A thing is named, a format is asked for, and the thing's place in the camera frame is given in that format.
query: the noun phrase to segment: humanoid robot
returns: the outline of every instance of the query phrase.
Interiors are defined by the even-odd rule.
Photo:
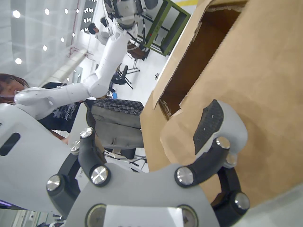
[[[112,36],[98,69],[84,83],[28,88],[15,96],[16,105],[0,104],[0,198],[25,209],[60,213],[66,227],[233,225],[250,207],[234,169],[247,130],[224,102],[214,100],[204,109],[194,135],[193,164],[171,164],[152,173],[103,163],[94,129],[83,120],[85,109],[79,115],[84,130],[71,147],[37,121],[57,107],[105,95],[128,41],[137,35],[136,17],[158,0],[104,2]],[[75,179],[80,167],[86,177],[82,188]],[[215,173],[222,192],[209,204],[198,184]]]

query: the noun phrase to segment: green metal rack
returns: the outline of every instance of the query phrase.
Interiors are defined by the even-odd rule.
[[[159,12],[156,15],[156,18],[153,21],[153,24],[147,33],[146,44],[144,44],[144,46],[159,54],[166,56],[171,52],[171,50],[175,46],[177,40],[179,39],[191,15],[187,13],[184,9],[180,8],[178,5],[173,3],[171,0],[162,0],[162,1],[163,3],[159,9]],[[165,18],[167,17],[169,11],[171,10],[171,8],[176,9],[179,12],[179,15],[177,16],[175,22],[169,29],[166,37],[162,40],[161,46],[159,46],[154,43],[154,40],[156,39],[158,32],[162,27],[162,24]]]

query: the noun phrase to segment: cardboard box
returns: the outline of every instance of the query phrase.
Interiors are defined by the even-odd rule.
[[[199,0],[141,127],[150,171],[186,165],[203,108],[230,104],[249,133],[236,171],[255,206],[303,182],[303,3],[221,1]],[[210,201],[220,190],[215,176],[201,187]]]

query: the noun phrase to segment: rubber gripper pad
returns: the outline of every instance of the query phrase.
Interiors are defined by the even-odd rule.
[[[208,107],[203,109],[200,123],[194,134],[195,155],[206,144],[212,134],[219,131],[223,118],[223,110],[217,100],[213,100]]]

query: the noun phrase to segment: black t-shirt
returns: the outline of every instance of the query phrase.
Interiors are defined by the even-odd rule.
[[[43,88],[52,89],[57,86],[65,86],[66,84],[49,82]],[[38,120],[48,130],[59,130],[71,132],[80,103],[72,103],[55,109],[50,115]]]

